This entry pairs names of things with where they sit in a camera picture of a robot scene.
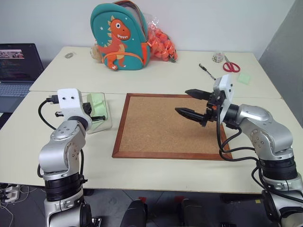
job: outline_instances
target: red scissors handle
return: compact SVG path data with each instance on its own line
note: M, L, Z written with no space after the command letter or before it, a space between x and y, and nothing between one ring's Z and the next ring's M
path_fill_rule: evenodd
M237 65L236 63L233 63L233 62L226 62L224 63L223 65L223 69L226 71L226 72L239 72L240 71L240 66Z

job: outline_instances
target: teal backpack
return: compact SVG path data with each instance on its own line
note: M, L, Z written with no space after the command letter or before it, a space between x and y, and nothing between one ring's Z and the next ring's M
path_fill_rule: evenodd
M139 70L150 59L147 24L131 1L97 5L90 17L91 31L102 62L113 70Z

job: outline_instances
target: cork board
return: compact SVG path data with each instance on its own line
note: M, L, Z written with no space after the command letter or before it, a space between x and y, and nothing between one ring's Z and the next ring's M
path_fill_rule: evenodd
M127 94L112 157L222 160L216 122L203 128L175 111L205 113L206 103L188 95ZM222 125L221 138L226 140Z

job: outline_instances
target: laptop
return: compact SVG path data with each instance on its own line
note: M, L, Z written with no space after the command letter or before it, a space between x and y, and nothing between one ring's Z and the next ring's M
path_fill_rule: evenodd
M12 113L40 76L35 44L0 44L0 113Z

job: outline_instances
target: orange dinosaur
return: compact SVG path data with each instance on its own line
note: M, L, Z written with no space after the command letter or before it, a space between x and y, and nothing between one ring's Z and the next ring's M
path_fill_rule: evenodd
M110 20L111 21L108 21L108 30L111 33L108 33L107 35L109 38L111 38L111 40L108 40L107 45L104 45L104 47L99 45L98 49L101 53L104 54L111 52L125 52L127 46L122 41L128 40L131 33L121 20L115 19L113 16ZM107 66L110 69L118 69L118 67L114 64L114 61L116 59L118 59L118 63L121 67L125 67L123 64L124 55L110 55L107 57Z

